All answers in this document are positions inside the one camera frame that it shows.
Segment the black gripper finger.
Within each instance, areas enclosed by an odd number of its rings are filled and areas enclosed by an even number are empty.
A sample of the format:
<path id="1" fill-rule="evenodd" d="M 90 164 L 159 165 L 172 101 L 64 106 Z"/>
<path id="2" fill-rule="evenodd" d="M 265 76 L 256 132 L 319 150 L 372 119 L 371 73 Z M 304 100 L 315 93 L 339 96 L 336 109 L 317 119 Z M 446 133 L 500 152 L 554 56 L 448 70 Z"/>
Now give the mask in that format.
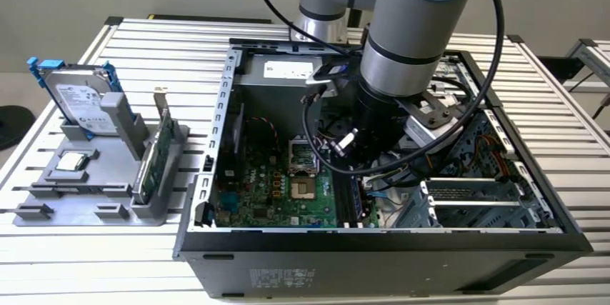
<path id="1" fill-rule="evenodd" d="M 339 157 L 345 157 L 352 150 L 357 136 L 357 129 L 353 128 L 341 138 L 331 140 L 331 148 Z"/>

